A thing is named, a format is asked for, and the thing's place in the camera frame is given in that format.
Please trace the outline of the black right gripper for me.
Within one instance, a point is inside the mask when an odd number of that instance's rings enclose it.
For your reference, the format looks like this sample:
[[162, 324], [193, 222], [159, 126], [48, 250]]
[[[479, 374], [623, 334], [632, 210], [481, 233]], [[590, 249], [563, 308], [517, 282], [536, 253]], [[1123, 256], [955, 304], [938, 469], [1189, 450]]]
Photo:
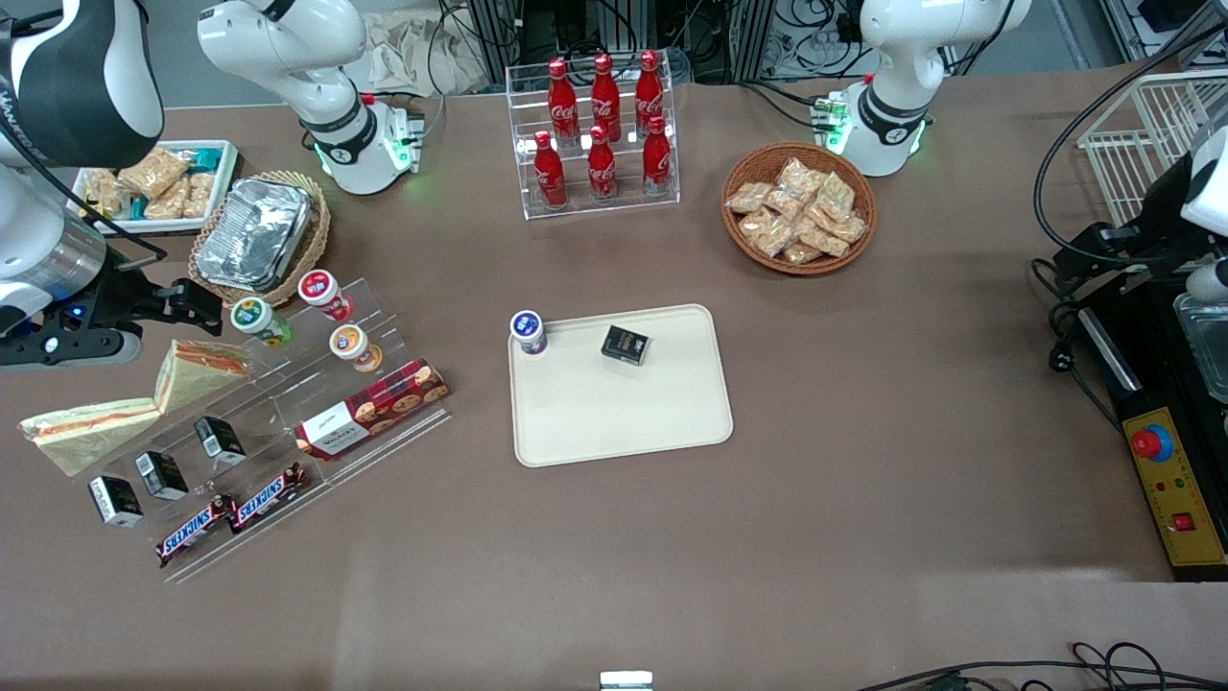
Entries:
[[190, 279], [173, 281], [168, 297], [141, 270], [122, 271], [120, 257], [109, 257], [96, 276], [69, 298], [56, 299], [43, 311], [44, 326], [61, 331], [119, 328], [123, 323], [181, 320], [214, 338], [223, 333], [223, 304], [219, 295]]

